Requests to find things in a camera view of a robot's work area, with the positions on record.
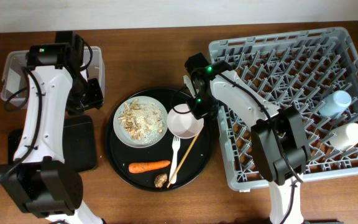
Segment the pink saucer bowl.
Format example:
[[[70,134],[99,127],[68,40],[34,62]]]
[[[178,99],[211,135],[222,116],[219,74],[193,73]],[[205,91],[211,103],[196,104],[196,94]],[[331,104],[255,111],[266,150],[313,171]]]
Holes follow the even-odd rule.
[[[196,119],[189,111],[186,103],[173,107],[167,115],[167,126],[169,131],[181,139],[190,139],[199,134],[204,127],[204,119]]]

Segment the blue plastic cup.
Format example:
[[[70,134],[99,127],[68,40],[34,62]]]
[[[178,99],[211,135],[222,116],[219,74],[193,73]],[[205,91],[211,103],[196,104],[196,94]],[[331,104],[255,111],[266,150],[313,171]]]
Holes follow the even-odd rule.
[[[352,98],[348,92],[338,90],[328,95],[324,100],[324,105],[318,110],[322,116],[333,118],[343,113],[351,104]]]

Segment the cream paper cup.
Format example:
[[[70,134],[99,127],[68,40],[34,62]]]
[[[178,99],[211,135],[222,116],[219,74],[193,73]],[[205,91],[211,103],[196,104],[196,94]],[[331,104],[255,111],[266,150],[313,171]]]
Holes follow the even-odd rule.
[[[340,151],[348,150],[358,143],[358,123],[344,124],[331,131],[334,136],[329,140],[332,147]]]

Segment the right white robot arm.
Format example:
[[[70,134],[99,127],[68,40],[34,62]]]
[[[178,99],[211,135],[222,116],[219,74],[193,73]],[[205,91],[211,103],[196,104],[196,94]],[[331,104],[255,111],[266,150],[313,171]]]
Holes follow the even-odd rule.
[[[250,128],[252,160],[268,182],[271,223],[303,223],[300,185],[311,158],[301,114],[263,99],[225,61],[209,63],[202,55],[185,62],[187,104],[196,119],[212,116],[222,102]]]

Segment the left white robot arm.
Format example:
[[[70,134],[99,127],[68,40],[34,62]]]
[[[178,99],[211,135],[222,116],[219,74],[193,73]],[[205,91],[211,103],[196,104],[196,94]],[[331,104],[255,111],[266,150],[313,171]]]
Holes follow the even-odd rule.
[[[79,173],[65,164],[63,125],[67,103],[88,89],[84,44],[33,45],[27,75],[27,113],[13,163],[0,166],[0,186],[22,213],[55,223],[104,223],[83,200]]]

